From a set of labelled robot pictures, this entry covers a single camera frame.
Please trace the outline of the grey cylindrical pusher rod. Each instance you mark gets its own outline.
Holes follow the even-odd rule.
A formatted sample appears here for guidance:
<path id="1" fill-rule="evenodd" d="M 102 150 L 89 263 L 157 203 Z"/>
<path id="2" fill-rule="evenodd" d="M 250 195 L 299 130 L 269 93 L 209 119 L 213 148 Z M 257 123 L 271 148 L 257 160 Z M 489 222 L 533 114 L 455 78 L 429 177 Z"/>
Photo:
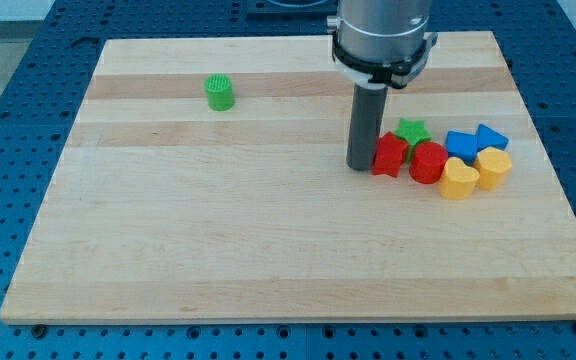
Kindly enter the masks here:
<path id="1" fill-rule="evenodd" d="M 386 87 L 354 87 L 346 154 L 346 163 L 353 170 L 368 171 L 373 167 L 387 94 Z"/>

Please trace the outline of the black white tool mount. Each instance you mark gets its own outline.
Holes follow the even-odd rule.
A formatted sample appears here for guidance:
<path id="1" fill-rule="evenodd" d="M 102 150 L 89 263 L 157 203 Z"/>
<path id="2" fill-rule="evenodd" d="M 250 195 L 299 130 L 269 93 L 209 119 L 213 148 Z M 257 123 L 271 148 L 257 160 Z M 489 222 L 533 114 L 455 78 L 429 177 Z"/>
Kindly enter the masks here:
<path id="1" fill-rule="evenodd" d="M 356 85 L 369 90 L 384 87 L 404 89 L 425 69 L 438 34 L 428 33 L 419 49 L 410 57 L 396 62 L 368 62 L 359 59 L 344 49 L 338 36 L 332 36 L 332 59 L 337 70 Z"/>

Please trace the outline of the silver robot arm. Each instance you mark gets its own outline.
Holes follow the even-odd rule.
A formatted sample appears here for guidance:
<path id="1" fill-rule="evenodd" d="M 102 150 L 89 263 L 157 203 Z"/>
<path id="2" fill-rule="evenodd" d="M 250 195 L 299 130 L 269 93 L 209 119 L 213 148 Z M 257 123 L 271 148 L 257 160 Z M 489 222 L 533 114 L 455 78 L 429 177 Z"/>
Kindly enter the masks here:
<path id="1" fill-rule="evenodd" d="M 430 0 L 341 0 L 327 18 L 332 59 L 354 83 L 347 166 L 373 167 L 389 89 L 424 70 L 438 35 L 426 35 Z"/>

